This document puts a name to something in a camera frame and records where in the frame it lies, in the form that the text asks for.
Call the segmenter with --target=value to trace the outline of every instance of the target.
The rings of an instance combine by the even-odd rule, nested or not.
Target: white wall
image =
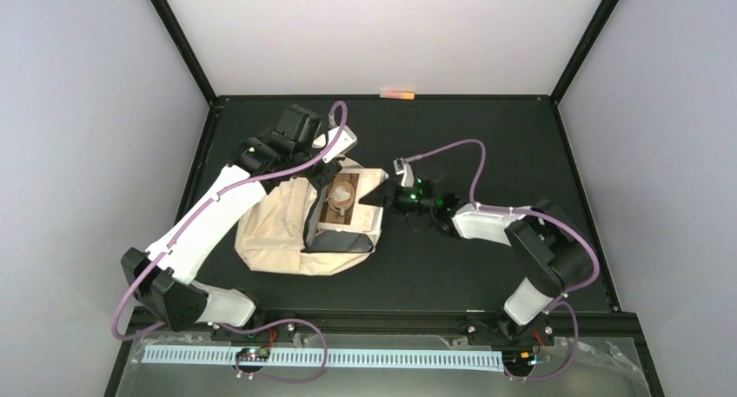
[[[621,0],[561,105],[666,395],[734,395],[737,5]]]
[[[205,101],[149,0],[0,0],[3,395],[102,395],[120,256],[173,222]]]
[[[217,94],[548,94],[600,0],[169,0]]]

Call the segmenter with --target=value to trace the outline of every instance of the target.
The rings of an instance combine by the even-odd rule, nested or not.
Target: black mat
[[[273,126],[287,105],[298,103],[327,115],[334,100],[221,97],[223,107],[199,171],[196,198],[216,179],[231,150],[242,139]],[[359,137],[349,156],[365,167],[391,173],[391,162],[398,156],[479,138],[488,153],[477,201],[528,205],[549,198],[563,207],[584,235],[590,234],[547,98],[343,100],[349,107],[349,126]],[[465,197],[479,155],[478,147],[468,145],[418,162],[417,167],[442,168],[447,174],[445,188],[453,186]],[[434,230],[415,233],[403,218],[390,213],[385,214],[382,230],[376,252],[365,262],[338,275],[309,277],[251,272],[234,250],[234,228],[213,250],[197,279],[248,290],[268,308],[466,311],[500,309],[524,277],[512,250],[502,245],[449,239]],[[569,300],[579,311],[610,309],[601,280],[571,294]]]

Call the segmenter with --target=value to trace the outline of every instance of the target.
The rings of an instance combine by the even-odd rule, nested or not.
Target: canvas bag
[[[342,166],[343,169],[361,167],[349,159],[343,160]],[[320,209],[320,205],[315,205],[317,201],[318,192],[306,178],[279,184],[241,217],[236,252],[253,271],[299,275],[333,275],[368,258],[381,231],[366,235],[372,242],[370,252],[302,252],[310,212]]]

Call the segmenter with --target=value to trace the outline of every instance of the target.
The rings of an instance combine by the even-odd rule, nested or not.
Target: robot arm
[[[242,291],[195,281],[197,272],[244,213],[279,183],[297,175],[260,182],[247,179],[304,164],[336,137],[340,139],[322,160],[299,176],[321,189],[340,171],[335,158],[353,148],[357,138],[347,127],[340,135],[338,130],[329,129],[327,121],[314,112],[293,105],[274,129],[242,143],[213,185],[166,235],[145,252],[131,248],[123,256],[129,285],[151,261],[163,256],[135,291],[139,302],[173,331],[200,322],[243,326],[256,309],[254,301]]]
[[[359,202],[389,207],[400,214],[429,215],[435,228],[447,236],[484,239],[511,247],[527,275],[504,303],[505,314],[517,326],[527,325],[555,297],[592,274],[592,262],[581,244],[556,226],[531,216],[543,213],[573,227],[552,202],[525,208],[471,204],[452,193],[436,194],[435,184],[415,178],[403,159],[395,161],[395,172],[396,179],[385,181]],[[520,213],[524,209],[529,209],[530,215]]]

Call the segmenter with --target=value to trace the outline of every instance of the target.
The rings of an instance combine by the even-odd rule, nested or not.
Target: purple cable
[[[515,377],[512,375],[506,367],[504,367],[504,374],[509,377],[510,380],[522,380],[522,381],[545,381],[545,380],[552,380],[553,378],[557,377],[560,374],[563,374],[575,361],[575,356],[578,354],[578,320],[575,317],[575,311],[574,308],[571,307],[570,304],[568,304],[567,301],[559,301],[554,308],[558,308],[560,306],[563,306],[565,308],[568,308],[568,311],[571,312],[571,320],[574,323],[574,345],[573,349],[571,349],[571,354],[568,356],[568,360],[565,364],[563,364],[562,367],[558,368],[554,373],[543,375],[542,377]]]
[[[468,199],[471,201],[471,204],[473,204],[476,207],[479,207],[475,200],[475,191],[476,191],[476,183],[478,183],[479,178],[481,177],[481,172],[483,171],[484,163],[486,162],[486,146],[484,145],[483,142],[475,138],[462,139],[457,142],[449,143],[448,145],[442,146],[438,149],[433,149],[432,151],[426,152],[424,154],[411,156],[409,158],[406,158],[405,160],[407,161],[407,163],[415,162],[417,160],[421,160],[422,158],[427,158],[431,155],[441,153],[443,151],[455,148],[459,145],[463,145],[466,143],[475,143],[476,145],[481,147],[481,160],[479,161],[479,167],[476,170],[476,174],[474,175],[474,180],[471,182],[471,189],[468,193]],[[592,271],[591,276],[589,276],[584,282],[581,282],[579,284],[572,286],[571,288],[568,288],[566,290],[566,293],[586,287],[587,285],[594,282],[594,280],[596,280],[596,278],[599,276],[599,272],[600,272],[599,259],[596,258],[596,252],[594,251],[593,248],[591,248],[591,245],[589,245],[588,242],[586,242],[586,240],[583,239],[583,236],[579,235],[573,228],[568,226],[566,223],[561,222],[558,219],[555,219],[554,217],[551,217],[551,216],[548,216],[543,213],[536,212],[534,210],[530,210],[527,208],[504,208],[502,206],[486,206],[486,205],[481,205],[479,208],[480,210],[487,210],[487,211],[495,212],[495,213],[503,213],[503,214],[509,213],[509,214],[531,215],[531,216],[539,217],[544,221],[554,224],[555,226],[560,228],[563,232],[566,232],[572,238],[574,238],[577,242],[579,242],[581,246],[583,247],[583,249],[588,254],[588,257],[591,259],[592,265],[594,267],[594,271]],[[557,298],[552,303],[550,303],[550,305],[548,305],[548,310],[552,309],[552,307],[558,303],[559,299],[560,297]]]
[[[333,106],[330,108],[330,114],[331,115],[334,115],[335,114],[335,110],[337,108],[339,108],[339,107],[341,108],[341,123],[340,123],[340,125],[338,125],[338,132],[335,134],[335,138],[333,138],[333,140],[330,141],[328,143],[328,145],[322,151],[320,151],[319,154],[317,154],[315,156],[315,158],[313,158],[313,159],[305,162],[304,164],[301,164],[301,165],[298,165],[296,167],[293,167],[291,169],[285,169],[283,171],[277,171],[275,173],[270,173],[270,174],[257,175],[257,176],[254,176],[254,177],[249,177],[249,178],[247,178],[245,180],[241,180],[239,182],[234,182],[233,184],[230,184],[229,186],[227,186],[227,187],[221,189],[220,191],[218,191],[217,194],[218,195],[224,195],[225,193],[228,193],[230,190],[235,189],[237,187],[241,187],[243,184],[248,184],[250,182],[262,182],[264,180],[269,180],[269,179],[272,179],[272,178],[278,178],[278,177],[284,177],[284,176],[287,176],[287,175],[293,175],[293,174],[296,174],[296,173],[298,173],[300,171],[303,171],[305,169],[308,169],[309,167],[312,167],[313,165],[315,165],[318,161],[321,161],[322,158],[335,146],[335,144],[338,143],[338,139],[339,139],[340,135],[342,134],[343,130],[345,129],[346,123],[348,123],[348,106],[346,106],[346,103],[344,101],[339,100],[339,101],[333,103]],[[182,235],[182,233],[184,233],[184,230],[186,230],[189,227],[189,225],[191,225],[192,222],[210,204],[212,204],[213,202],[215,202],[213,199],[208,199],[205,203],[203,203],[202,205],[200,205],[200,207],[197,208],[197,210],[195,211],[195,213],[193,213],[182,224],[182,226],[179,228],[179,230],[177,230],[176,233],[174,233],[174,236],[172,236],[171,241],[169,241],[169,243],[167,243],[167,247],[168,248],[173,247],[174,244],[176,244],[176,241]],[[143,330],[139,330],[139,331],[135,332],[134,334],[129,334],[129,335],[121,334],[117,330],[117,325],[120,324],[120,317],[123,314],[123,310],[125,309],[125,304],[128,302],[128,300],[130,300],[130,297],[132,297],[133,294],[136,292],[136,290],[138,289],[138,287],[143,282],[143,279],[146,278],[146,276],[149,275],[151,271],[153,271],[153,269],[156,266],[156,264],[158,264],[159,261],[161,259],[163,259],[164,256],[166,256],[166,253],[165,252],[162,252],[161,254],[159,254],[159,256],[157,256],[154,259],[154,261],[152,261],[141,272],[141,274],[138,275],[138,277],[133,281],[133,283],[130,284],[130,287],[125,292],[125,294],[123,294],[123,298],[118,303],[117,308],[116,308],[116,312],[113,315],[113,322],[112,322],[112,325],[111,325],[113,337],[115,337],[116,339],[118,339],[120,341],[131,341],[131,340],[134,340],[136,338],[140,338],[141,336],[144,336],[146,334],[149,334],[149,333],[153,332],[154,330],[156,330],[156,329],[158,329],[158,328],[160,328],[160,327],[162,327],[162,326],[164,326],[166,324],[163,321],[158,321],[158,322],[154,323],[153,325],[151,325],[151,326],[149,326],[149,327],[147,327],[147,328],[145,328]]]
[[[594,252],[594,249],[591,248],[591,245],[586,242],[585,239],[583,239],[583,236],[579,235],[578,232],[576,232],[573,228],[568,226],[567,224],[559,221],[558,219],[555,219],[553,216],[546,215],[542,212],[538,212],[536,210],[531,210],[529,208],[504,208],[502,206],[485,206],[481,205],[480,210],[487,210],[489,212],[494,213],[510,213],[513,215],[528,215],[528,216],[534,216],[542,219],[543,221],[550,222],[560,228],[563,232],[569,234],[572,238],[574,238],[577,242],[581,244],[583,249],[588,254],[588,257],[591,258],[591,263],[594,267],[594,270],[591,272],[591,275],[584,281],[580,282],[574,286],[571,286],[570,288],[566,289],[566,292],[575,291],[580,288],[584,288],[587,285],[591,284],[596,280],[596,278],[599,276],[600,267],[599,267],[599,260],[596,258],[596,252]]]
[[[322,375],[322,372],[325,371],[325,364],[328,363],[328,343],[325,341],[325,336],[322,334],[322,332],[320,331],[320,329],[318,329],[317,326],[313,325],[312,323],[310,323],[308,321],[304,321],[302,319],[281,319],[280,321],[272,321],[271,323],[266,324],[266,325],[263,325],[260,328],[256,328],[256,329],[248,329],[248,330],[247,329],[239,329],[239,328],[234,328],[234,327],[232,327],[230,325],[222,325],[222,327],[228,329],[230,332],[233,332],[234,334],[256,334],[256,333],[261,332],[263,330],[271,329],[274,326],[283,325],[284,323],[299,323],[301,325],[307,326],[308,328],[314,330],[315,333],[317,334],[317,336],[320,338],[320,341],[322,341],[322,363],[317,368],[317,371],[315,371],[312,375],[310,375],[308,377],[295,378],[295,379],[292,379],[292,378],[283,378],[283,377],[275,377],[274,375],[259,374],[259,373],[249,374],[249,377],[252,376],[253,378],[261,378],[261,379],[264,379],[264,380],[272,380],[272,381],[277,381],[277,382],[285,382],[287,384],[303,384],[305,382],[310,382],[310,381],[316,379],[317,377],[319,377],[320,375]],[[236,366],[235,366],[235,369],[236,369],[236,371],[239,374],[242,373],[242,371],[241,371],[241,361],[242,361],[242,358],[238,358],[236,360]]]
[[[410,158],[405,158],[405,161],[407,161],[407,163],[415,162],[417,160],[421,160],[422,158],[427,158],[429,156],[439,154],[442,151],[446,151],[448,149],[455,148],[459,145],[464,145],[467,143],[475,143],[476,145],[481,147],[481,160],[479,161],[479,168],[476,170],[476,174],[474,175],[474,180],[471,181],[471,189],[468,192],[468,199],[470,199],[471,204],[476,204],[476,200],[474,199],[474,195],[476,193],[476,183],[478,183],[479,178],[481,178],[481,172],[483,171],[483,166],[484,166],[484,163],[486,162],[486,145],[484,145],[483,142],[475,138],[462,139],[458,142],[449,143],[448,145],[444,147],[433,149],[432,151],[426,152],[424,154],[414,155],[414,156],[411,156]]]

